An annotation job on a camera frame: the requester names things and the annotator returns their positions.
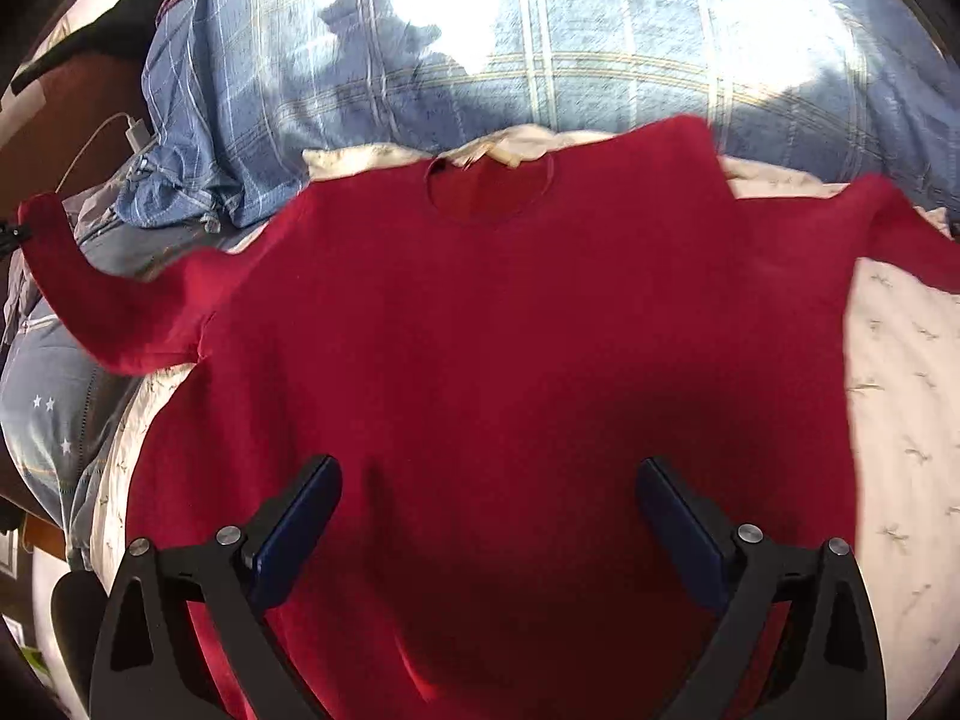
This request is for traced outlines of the white charger plug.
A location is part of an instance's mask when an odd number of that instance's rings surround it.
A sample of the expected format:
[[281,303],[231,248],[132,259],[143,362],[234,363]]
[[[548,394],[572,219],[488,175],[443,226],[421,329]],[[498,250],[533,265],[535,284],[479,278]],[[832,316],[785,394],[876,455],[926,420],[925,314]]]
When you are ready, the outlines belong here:
[[145,153],[155,143],[155,135],[151,133],[146,122],[143,119],[132,119],[132,117],[127,119],[125,139],[133,154]]

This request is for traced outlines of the black garment on headboard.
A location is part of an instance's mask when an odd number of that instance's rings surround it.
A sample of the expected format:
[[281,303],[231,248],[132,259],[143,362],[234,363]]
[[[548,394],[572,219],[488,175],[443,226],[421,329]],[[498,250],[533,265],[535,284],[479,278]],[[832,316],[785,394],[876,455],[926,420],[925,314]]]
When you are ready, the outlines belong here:
[[10,83],[14,96],[76,55],[101,54],[143,62],[156,31],[163,0],[117,0],[98,20],[71,32],[46,54],[21,70]]

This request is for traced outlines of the blue plaid quilt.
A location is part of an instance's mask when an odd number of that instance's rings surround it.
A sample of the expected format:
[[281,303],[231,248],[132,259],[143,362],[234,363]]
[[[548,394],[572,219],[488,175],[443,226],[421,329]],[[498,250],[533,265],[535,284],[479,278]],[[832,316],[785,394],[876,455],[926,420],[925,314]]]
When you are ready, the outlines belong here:
[[181,0],[143,94],[156,143],[116,203],[138,227],[254,224],[309,149],[677,114],[729,156],[958,203],[958,70],[901,0]]

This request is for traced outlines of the red knit sweater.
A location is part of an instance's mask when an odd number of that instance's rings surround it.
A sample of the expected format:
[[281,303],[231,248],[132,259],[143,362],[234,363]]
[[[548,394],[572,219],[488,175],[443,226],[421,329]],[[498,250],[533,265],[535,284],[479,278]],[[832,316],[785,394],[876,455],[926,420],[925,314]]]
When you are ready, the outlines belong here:
[[779,541],[853,536],[854,266],[958,286],[957,244],[889,181],[739,199],[695,117],[318,182],[247,249],[148,281],[91,265],[52,195],[20,220],[101,366],[187,367],[128,533],[202,543],[338,461],[331,525],[268,618],[337,718],[654,717],[715,621],[638,512],[641,461]]

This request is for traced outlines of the cream leaf-print pillow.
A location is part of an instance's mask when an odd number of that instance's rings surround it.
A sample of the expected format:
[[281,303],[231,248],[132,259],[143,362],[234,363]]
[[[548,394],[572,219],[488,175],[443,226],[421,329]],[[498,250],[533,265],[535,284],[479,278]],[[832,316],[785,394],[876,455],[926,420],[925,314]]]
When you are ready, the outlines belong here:
[[[458,166],[480,156],[527,160],[610,137],[501,130],[441,154]],[[405,166],[430,156],[388,143],[302,152],[311,181]],[[736,197],[831,199],[825,184],[786,167],[719,158]],[[958,649],[958,294],[924,286],[893,265],[860,260],[844,324],[846,394],[853,431],[857,562],[877,622],[889,718],[921,707]],[[125,551],[125,512],[146,431],[190,364],[149,374],[101,452],[88,562],[106,589]]]

